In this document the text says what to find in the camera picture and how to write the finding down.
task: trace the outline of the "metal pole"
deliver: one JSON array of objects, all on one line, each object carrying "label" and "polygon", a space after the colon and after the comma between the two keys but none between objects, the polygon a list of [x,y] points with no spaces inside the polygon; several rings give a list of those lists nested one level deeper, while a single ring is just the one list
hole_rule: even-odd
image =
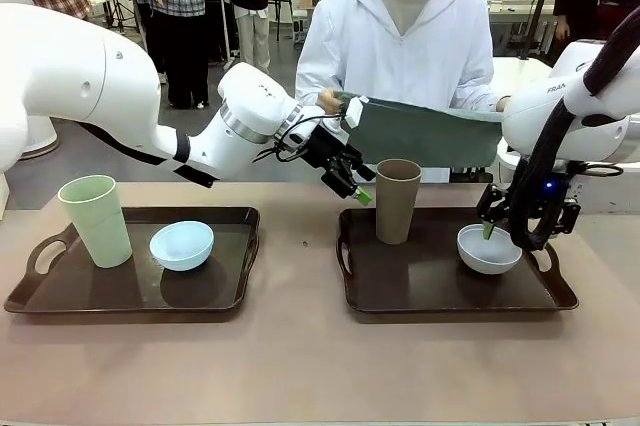
[{"label": "metal pole", "polygon": [[529,50],[535,40],[536,33],[538,32],[538,24],[540,23],[540,16],[542,15],[542,8],[546,0],[538,0],[536,4],[536,10],[533,13],[531,22],[529,23],[529,32],[527,34],[527,40],[524,43],[522,51],[520,51],[520,59],[529,59]]}]

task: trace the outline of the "brown tray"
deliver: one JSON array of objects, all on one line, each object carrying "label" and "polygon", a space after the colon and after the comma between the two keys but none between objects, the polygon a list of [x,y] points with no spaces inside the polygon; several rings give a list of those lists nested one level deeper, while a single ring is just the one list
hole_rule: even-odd
[{"label": "brown tray", "polygon": [[[244,299],[258,252],[260,215],[253,208],[124,208],[133,256],[111,269],[94,265],[70,224],[33,250],[27,271],[5,309],[12,313],[207,312],[229,313]],[[165,270],[151,256],[151,237],[176,221],[211,226],[211,256],[192,271]],[[62,242],[65,251],[36,271],[43,250]]]},{"label": "brown tray", "polygon": [[375,209],[340,215],[338,263],[349,306],[360,313],[547,312],[573,309],[578,299],[562,278],[555,250],[540,271],[525,253],[500,276],[476,273],[457,250],[458,231],[478,223],[475,208],[416,209],[406,243],[376,238]]}]

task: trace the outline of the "beige pants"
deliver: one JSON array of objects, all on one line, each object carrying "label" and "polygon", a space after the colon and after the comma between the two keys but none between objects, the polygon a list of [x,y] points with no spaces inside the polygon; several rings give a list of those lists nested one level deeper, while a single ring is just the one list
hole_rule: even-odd
[{"label": "beige pants", "polygon": [[236,22],[240,38],[240,61],[269,74],[269,18],[245,14]]}]

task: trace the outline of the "beige shirt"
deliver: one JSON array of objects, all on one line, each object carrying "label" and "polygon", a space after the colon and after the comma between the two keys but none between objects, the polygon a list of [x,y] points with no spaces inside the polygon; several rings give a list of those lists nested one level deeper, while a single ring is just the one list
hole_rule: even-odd
[{"label": "beige shirt", "polygon": [[420,17],[429,0],[382,0],[400,36],[404,36]]}]

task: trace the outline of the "white jacket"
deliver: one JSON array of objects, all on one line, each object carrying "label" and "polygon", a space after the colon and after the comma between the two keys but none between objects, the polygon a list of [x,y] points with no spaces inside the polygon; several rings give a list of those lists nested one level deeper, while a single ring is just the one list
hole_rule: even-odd
[{"label": "white jacket", "polygon": [[400,36],[382,0],[322,0],[296,74],[296,98],[328,88],[434,109],[495,110],[486,0],[429,0]]}]

